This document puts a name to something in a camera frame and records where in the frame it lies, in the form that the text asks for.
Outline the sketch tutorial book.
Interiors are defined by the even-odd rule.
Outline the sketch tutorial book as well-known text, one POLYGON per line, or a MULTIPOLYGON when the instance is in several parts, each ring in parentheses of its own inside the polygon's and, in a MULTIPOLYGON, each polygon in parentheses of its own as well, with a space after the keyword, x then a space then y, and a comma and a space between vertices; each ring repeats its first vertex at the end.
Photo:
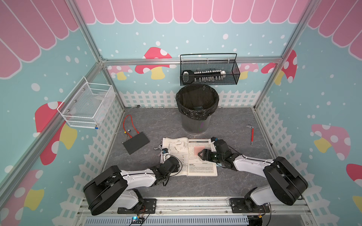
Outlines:
POLYGON ((216 177, 216 163, 203 161, 198 155, 194 155, 194 147, 198 146, 204 146, 205 149, 212 151, 215 150, 210 144, 210 139, 163 138, 162 149, 167 148, 169 154, 164 160, 162 154, 160 154, 160 162, 163 163, 168 156, 175 156, 181 162, 181 172, 176 176, 216 177))

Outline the mesh trash bin black bag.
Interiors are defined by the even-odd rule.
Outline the mesh trash bin black bag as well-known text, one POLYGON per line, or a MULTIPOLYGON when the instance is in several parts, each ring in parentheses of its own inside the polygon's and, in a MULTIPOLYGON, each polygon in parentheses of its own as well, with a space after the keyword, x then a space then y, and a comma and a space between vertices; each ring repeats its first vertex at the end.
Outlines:
POLYGON ((184 130, 201 134, 208 129, 211 115, 218 108, 219 95, 208 85, 191 84, 181 88, 175 100, 184 130))

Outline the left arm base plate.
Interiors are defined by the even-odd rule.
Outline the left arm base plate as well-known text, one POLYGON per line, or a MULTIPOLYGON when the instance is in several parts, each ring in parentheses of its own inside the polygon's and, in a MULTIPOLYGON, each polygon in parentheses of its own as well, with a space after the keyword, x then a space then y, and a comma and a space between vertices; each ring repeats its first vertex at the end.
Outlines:
POLYGON ((151 198, 151 199, 144 199, 139 201, 134 207, 131 209, 126 208, 118 208, 117 214, 155 214, 156 211, 156 203, 157 199, 151 198))

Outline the small circuit board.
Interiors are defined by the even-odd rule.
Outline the small circuit board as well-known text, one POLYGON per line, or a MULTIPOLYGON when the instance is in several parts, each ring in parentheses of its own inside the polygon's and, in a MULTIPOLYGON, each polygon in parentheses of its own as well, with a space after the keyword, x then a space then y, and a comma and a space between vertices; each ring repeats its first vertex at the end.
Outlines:
POLYGON ((144 217, 134 216, 132 217, 131 224, 139 224, 142 225, 145 221, 144 217))

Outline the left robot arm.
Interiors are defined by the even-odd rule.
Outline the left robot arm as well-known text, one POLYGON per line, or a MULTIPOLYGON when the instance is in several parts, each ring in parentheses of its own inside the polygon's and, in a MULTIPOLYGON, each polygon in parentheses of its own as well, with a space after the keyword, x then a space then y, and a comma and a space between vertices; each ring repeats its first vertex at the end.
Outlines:
POLYGON ((147 211, 139 187, 166 185, 171 176, 183 169, 175 156, 145 170, 126 171, 114 165, 88 182, 83 192, 91 215, 97 216, 108 209, 121 209, 122 213, 141 214, 147 211))

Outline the red handled hex key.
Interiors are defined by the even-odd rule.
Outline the red handled hex key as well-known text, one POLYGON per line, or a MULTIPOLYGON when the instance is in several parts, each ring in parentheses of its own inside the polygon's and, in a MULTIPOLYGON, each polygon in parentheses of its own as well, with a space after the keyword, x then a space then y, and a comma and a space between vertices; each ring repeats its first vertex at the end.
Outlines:
POLYGON ((254 142, 254 126, 248 124, 247 127, 251 129, 251 141, 250 141, 250 144, 253 145, 253 142, 254 142))

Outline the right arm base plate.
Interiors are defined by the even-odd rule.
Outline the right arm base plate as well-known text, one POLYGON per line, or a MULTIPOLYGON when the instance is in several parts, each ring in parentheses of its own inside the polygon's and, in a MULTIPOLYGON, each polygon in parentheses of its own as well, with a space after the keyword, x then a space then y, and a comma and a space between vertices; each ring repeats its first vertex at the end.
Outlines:
POLYGON ((230 198, 229 206, 233 213, 252 213, 264 215, 270 213, 270 206, 268 204, 256 205, 250 199, 245 198, 230 198))

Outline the pink sticky note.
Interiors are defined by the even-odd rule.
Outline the pink sticky note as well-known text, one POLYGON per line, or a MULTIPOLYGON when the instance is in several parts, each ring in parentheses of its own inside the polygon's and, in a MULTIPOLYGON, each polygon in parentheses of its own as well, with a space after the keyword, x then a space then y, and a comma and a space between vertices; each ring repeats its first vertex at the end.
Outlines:
POLYGON ((205 149, 204 146, 198 146, 194 147, 194 155, 198 155, 200 152, 202 152, 205 149))

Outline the black flat box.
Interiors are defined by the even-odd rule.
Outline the black flat box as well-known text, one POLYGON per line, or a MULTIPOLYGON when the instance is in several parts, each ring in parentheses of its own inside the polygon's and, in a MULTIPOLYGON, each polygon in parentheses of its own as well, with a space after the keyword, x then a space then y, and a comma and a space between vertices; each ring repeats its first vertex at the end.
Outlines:
POLYGON ((150 142, 150 140, 147 138, 147 136, 140 132, 136 136, 130 138, 129 140, 123 142, 123 145, 129 155, 133 154, 134 152, 138 151, 145 145, 147 145, 150 142))

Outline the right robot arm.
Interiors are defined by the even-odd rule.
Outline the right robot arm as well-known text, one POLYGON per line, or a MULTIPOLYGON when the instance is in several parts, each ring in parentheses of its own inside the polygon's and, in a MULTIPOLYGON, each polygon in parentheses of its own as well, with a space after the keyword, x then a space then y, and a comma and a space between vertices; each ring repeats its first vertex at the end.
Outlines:
POLYGON ((280 201, 291 206, 303 197, 308 183, 284 157, 258 159, 236 151, 222 139, 212 138, 214 150, 203 149, 198 156, 203 161, 213 162, 233 171, 244 171, 267 179, 268 185, 253 188, 244 196, 247 211, 280 201))

